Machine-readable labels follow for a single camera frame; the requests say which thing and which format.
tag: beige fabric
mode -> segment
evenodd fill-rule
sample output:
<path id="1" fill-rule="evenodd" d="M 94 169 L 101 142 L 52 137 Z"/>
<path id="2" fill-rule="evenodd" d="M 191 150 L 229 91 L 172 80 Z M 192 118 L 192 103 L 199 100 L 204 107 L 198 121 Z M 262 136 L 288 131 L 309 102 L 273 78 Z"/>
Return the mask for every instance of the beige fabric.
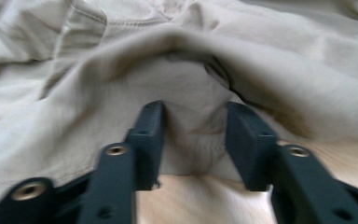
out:
<path id="1" fill-rule="evenodd" d="M 314 149 L 337 177 L 358 186 L 358 21 L 333 2 L 15 3 L 0 15 L 0 24 L 15 15 L 14 30 L 0 26 L 0 63 L 45 61 L 0 65 L 0 195 L 31 176 L 60 185 L 90 171 L 98 150 L 121 141 L 140 108 L 155 100 L 164 101 L 168 116 L 163 174 L 238 181 L 224 147 L 225 103 L 246 101 L 281 139 Z M 44 9 L 57 16 L 46 18 Z M 30 13 L 37 23 L 24 22 Z M 29 35 L 11 35 L 19 30 Z M 6 89 L 13 83 L 20 86 Z M 241 203 L 227 214 L 238 218 L 222 212 L 215 222 L 202 209 L 184 209 L 192 223 L 272 220 L 265 197 L 255 199 L 257 207 L 246 192 L 223 189 L 211 177 L 178 181 L 221 189 L 222 206 Z M 200 196 L 215 213 L 209 191 L 193 190 L 172 193 Z M 149 197 L 141 196 L 141 213 L 162 210 L 158 202 L 142 206 Z M 238 215 L 243 208 L 255 216 Z M 158 223 L 148 215 L 156 213 L 140 219 Z"/>

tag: clamp jaw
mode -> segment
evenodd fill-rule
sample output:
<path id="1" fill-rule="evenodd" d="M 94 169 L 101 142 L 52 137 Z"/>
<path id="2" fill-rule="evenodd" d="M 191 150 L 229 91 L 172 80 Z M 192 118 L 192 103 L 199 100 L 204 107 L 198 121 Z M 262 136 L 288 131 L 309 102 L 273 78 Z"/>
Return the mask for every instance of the clamp jaw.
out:
<path id="1" fill-rule="evenodd" d="M 278 136 L 247 105 L 227 104 L 226 148 L 245 187 L 266 191 L 280 224 L 358 223 L 358 189 L 331 177 L 301 146 L 278 146 Z M 123 143 L 104 147 L 98 167 L 61 187 L 30 178 L 0 202 L 0 224 L 136 222 L 136 190 L 159 187 L 164 106 L 142 109 Z"/>

